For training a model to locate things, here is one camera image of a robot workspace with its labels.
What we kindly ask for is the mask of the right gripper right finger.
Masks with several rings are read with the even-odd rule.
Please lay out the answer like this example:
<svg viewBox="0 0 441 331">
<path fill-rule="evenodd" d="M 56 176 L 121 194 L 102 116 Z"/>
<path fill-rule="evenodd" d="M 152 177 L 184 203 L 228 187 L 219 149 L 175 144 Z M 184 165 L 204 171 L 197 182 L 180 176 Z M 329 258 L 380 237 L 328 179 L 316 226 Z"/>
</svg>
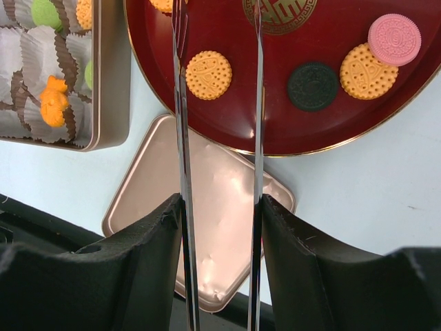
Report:
<svg viewBox="0 0 441 331">
<path fill-rule="evenodd" d="M 277 330 L 439 330 L 440 249 L 384 256 L 343 243 L 263 197 Z"/>
</svg>

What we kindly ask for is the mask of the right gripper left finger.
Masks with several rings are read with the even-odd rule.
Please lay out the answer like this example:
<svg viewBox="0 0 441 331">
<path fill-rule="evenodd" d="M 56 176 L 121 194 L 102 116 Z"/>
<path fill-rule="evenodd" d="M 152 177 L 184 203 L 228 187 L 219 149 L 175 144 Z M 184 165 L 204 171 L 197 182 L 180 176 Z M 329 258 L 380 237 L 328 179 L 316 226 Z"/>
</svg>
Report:
<svg viewBox="0 0 441 331">
<path fill-rule="evenodd" d="M 77 251 L 1 214 L 2 330 L 167 330 L 181 245 L 181 198 Z"/>
</svg>

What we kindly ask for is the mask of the orange fish-shaped cookie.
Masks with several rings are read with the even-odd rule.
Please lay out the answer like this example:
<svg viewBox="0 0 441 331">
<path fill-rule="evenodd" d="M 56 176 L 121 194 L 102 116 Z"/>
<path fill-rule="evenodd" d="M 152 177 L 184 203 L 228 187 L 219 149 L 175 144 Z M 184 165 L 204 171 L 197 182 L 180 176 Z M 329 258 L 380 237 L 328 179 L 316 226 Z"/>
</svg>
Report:
<svg viewBox="0 0 441 331">
<path fill-rule="evenodd" d="M 53 128 L 60 128 L 65 124 L 64 112 L 69 107 L 67 97 L 68 86 L 64 79 L 50 75 L 46 87 L 40 94 L 40 113 L 42 119 Z"/>
</svg>

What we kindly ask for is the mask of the orange biscuit cookie bottom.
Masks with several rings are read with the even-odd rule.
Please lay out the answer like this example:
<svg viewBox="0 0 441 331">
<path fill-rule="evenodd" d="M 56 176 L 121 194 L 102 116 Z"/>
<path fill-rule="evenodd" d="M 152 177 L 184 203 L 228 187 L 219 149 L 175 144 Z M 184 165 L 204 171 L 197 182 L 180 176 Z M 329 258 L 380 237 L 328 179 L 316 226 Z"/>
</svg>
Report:
<svg viewBox="0 0 441 331">
<path fill-rule="evenodd" d="M 232 67 L 221 53 L 201 51 L 189 61 L 185 78 L 189 91 L 202 100 L 215 100 L 222 96 L 232 82 Z"/>
</svg>

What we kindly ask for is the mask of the green sandwich cookie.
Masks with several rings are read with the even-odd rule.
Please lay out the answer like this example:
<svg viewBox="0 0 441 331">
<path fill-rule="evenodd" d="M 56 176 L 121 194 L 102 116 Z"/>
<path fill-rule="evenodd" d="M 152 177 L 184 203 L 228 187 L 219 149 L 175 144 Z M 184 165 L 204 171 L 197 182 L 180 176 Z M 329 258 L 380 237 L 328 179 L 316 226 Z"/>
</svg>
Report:
<svg viewBox="0 0 441 331">
<path fill-rule="evenodd" d="M 93 63 L 92 63 L 92 60 L 88 61 L 87 65 L 85 67 L 84 78 L 85 78 L 86 86 L 89 89 L 92 89 L 92 87 L 93 87 Z"/>
<path fill-rule="evenodd" d="M 63 29 L 59 13 L 51 1 L 34 0 L 30 9 L 36 26 L 50 26 L 57 31 Z"/>
</svg>

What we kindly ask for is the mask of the metal serving tongs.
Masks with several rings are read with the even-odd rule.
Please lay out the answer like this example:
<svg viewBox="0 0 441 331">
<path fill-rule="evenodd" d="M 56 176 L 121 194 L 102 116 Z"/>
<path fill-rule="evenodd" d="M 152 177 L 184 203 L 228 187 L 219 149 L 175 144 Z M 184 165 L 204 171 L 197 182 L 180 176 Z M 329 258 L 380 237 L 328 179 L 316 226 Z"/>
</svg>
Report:
<svg viewBox="0 0 441 331">
<path fill-rule="evenodd" d="M 260 267 L 263 229 L 263 143 L 265 131 L 264 51 L 262 14 L 260 6 L 260 1 L 257 1 L 254 4 L 254 25 L 257 37 L 257 79 L 254 158 L 254 213 L 247 318 L 248 330 L 260 329 Z M 192 200 L 192 179 L 187 119 L 187 84 L 185 80 L 185 69 L 181 65 L 182 60 L 186 57 L 188 35 L 187 4 L 184 1 L 174 1 L 172 7 L 172 50 L 174 63 L 174 101 L 181 187 L 181 225 L 183 231 L 185 301 L 187 304 L 188 327 L 190 330 L 199 330 L 200 319 L 196 268 L 196 244 L 194 234 L 194 209 Z"/>
</svg>

